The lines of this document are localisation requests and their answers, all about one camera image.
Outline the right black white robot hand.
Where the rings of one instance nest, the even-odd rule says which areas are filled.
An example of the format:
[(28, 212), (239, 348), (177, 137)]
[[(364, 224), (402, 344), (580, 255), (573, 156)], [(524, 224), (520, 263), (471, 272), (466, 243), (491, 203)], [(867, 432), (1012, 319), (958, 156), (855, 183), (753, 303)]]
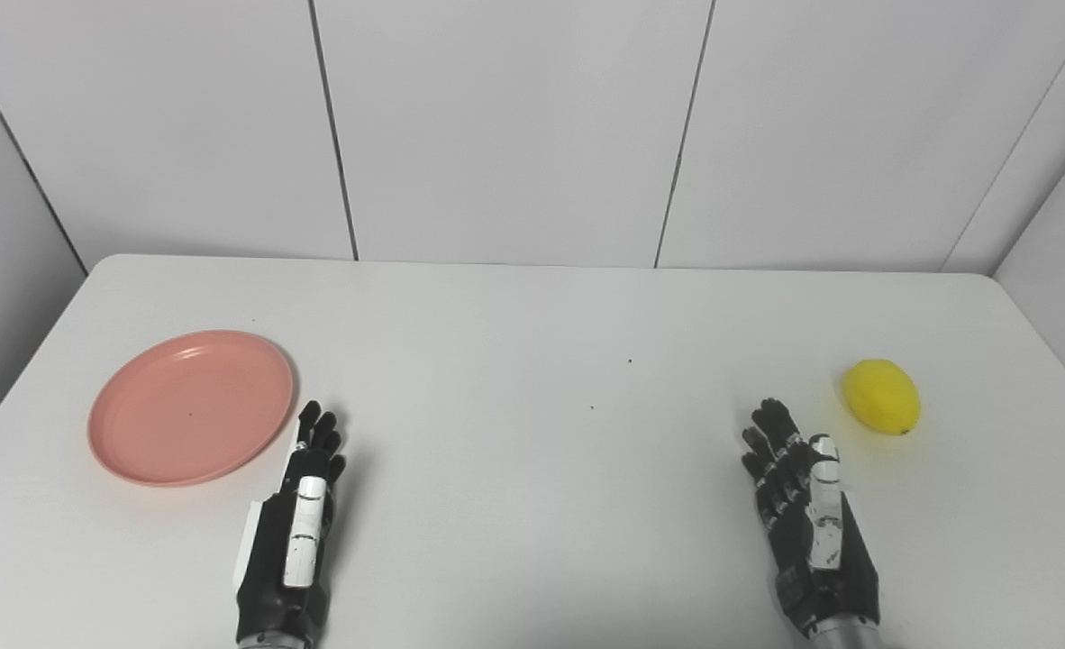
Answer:
[(742, 465), (776, 564), (779, 606), (813, 648), (883, 648), (878, 572), (847, 500), (839, 452), (775, 397), (742, 429)]

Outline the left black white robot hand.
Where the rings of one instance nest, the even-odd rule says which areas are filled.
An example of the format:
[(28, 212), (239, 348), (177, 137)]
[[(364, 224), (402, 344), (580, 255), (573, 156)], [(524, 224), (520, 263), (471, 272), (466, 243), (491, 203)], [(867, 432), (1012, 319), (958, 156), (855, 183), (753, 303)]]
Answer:
[(255, 508), (236, 587), (239, 648), (314, 648), (330, 600), (323, 559), (346, 470), (338, 417), (317, 401), (297, 417), (296, 443), (278, 490)]

